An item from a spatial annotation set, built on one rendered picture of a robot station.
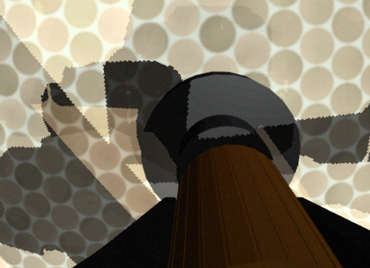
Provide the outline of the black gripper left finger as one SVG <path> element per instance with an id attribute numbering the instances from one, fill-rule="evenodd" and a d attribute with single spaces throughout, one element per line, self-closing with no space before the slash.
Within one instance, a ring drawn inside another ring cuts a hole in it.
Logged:
<path id="1" fill-rule="evenodd" d="M 176 197 L 163 197 L 114 240 L 72 268 L 169 268 Z"/>

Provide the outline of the orange cylindrical knob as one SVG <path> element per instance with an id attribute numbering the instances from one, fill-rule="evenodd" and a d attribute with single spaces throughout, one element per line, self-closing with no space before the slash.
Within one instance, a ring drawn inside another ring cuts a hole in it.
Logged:
<path id="1" fill-rule="evenodd" d="M 184 170 L 169 268 L 342 268 L 265 154 L 210 148 Z"/>

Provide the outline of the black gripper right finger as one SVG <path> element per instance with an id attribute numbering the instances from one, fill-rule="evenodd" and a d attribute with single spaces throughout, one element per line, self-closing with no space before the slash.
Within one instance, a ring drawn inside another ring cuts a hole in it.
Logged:
<path id="1" fill-rule="evenodd" d="M 342 268 L 370 268 L 370 230 L 344 216 L 297 197 L 329 244 Z"/>

